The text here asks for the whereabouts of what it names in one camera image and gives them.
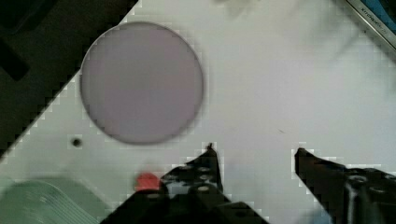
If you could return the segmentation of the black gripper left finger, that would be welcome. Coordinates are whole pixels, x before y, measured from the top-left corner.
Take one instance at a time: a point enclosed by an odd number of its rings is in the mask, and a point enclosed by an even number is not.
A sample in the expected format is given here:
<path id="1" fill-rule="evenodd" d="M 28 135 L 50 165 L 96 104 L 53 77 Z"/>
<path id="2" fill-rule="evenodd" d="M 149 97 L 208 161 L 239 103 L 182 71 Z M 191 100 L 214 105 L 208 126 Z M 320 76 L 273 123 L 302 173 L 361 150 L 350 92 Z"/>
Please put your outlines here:
<path id="1" fill-rule="evenodd" d="M 212 144 L 159 180 L 157 189 L 135 192 L 101 224 L 268 224 L 249 205 L 223 193 Z"/>

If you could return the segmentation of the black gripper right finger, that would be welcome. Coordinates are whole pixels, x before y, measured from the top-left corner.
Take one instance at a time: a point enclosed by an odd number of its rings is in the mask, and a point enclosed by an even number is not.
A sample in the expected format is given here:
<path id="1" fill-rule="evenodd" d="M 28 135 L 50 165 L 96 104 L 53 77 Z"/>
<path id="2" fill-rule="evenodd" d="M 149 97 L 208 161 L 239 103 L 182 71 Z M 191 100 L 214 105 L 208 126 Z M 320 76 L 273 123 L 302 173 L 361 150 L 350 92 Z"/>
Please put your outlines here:
<path id="1" fill-rule="evenodd" d="M 332 224 L 396 224 L 396 179 L 375 168 L 347 168 L 304 148 L 294 155 L 295 173 Z"/>

